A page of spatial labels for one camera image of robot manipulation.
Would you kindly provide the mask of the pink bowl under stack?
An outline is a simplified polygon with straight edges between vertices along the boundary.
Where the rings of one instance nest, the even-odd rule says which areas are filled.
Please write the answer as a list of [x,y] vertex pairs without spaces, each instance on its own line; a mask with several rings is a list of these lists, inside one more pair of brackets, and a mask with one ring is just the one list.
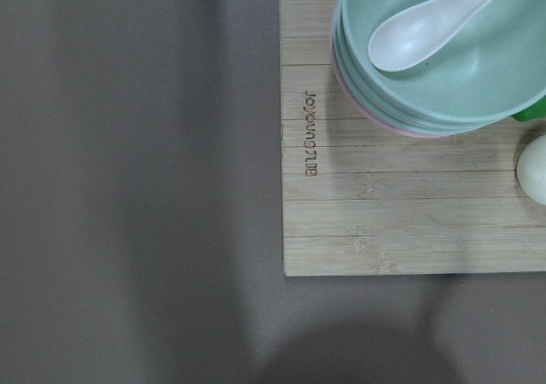
[[427,133],[421,133],[417,131],[411,131],[411,130],[405,130],[405,129],[399,129],[397,127],[393,127],[381,119],[378,119],[374,114],[372,114],[366,107],[364,107],[357,98],[353,95],[353,93],[349,90],[349,87],[346,85],[346,81],[343,78],[343,75],[340,72],[340,67],[337,63],[337,56],[334,50],[333,44],[330,44],[330,56],[332,58],[332,67],[334,69],[334,75],[341,87],[341,89],[345,92],[346,97],[350,100],[352,105],[360,112],[362,113],[366,118],[370,119],[372,122],[374,122],[376,125],[379,125],[383,127],[384,129],[387,129],[391,132],[397,133],[399,135],[405,136],[405,137],[416,137],[416,138],[441,138],[442,135],[430,135]]

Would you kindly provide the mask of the bamboo cutting board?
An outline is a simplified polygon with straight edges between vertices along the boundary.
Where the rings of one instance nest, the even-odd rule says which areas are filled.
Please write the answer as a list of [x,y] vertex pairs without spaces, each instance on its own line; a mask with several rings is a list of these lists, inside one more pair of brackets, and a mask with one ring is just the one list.
[[279,0],[287,276],[533,272],[545,208],[515,176],[541,120],[435,139],[357,111],[330,60],[336,0]]

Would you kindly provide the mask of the cream round egg object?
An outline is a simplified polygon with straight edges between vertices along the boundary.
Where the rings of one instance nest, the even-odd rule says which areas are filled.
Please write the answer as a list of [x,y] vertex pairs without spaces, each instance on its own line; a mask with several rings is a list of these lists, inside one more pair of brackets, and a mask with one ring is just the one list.
[[546,201],[545,144],[545,135],[534,139],[523,150],[516,166],[520,187],[528,197],[541,205]]

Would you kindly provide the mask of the white ceramic spoon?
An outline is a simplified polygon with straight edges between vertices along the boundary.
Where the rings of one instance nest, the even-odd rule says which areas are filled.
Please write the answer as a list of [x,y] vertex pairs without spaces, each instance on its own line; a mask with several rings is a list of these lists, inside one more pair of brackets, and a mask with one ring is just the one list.
[[441,50],[494,0],[427,0],[384,20],[368,42],[371,64],[389,73],[410,69]]

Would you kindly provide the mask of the stacked green bowls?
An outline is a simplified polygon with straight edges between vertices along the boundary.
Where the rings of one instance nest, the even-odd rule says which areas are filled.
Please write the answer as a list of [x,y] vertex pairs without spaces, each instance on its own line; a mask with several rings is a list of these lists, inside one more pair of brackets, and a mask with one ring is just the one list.
[[495,0],[421,64],[375,68],[367,48],[376,27],[423,1],[338,0],[337,63],[364,107],[393,127],[430,135],[545,115],[545,0]]

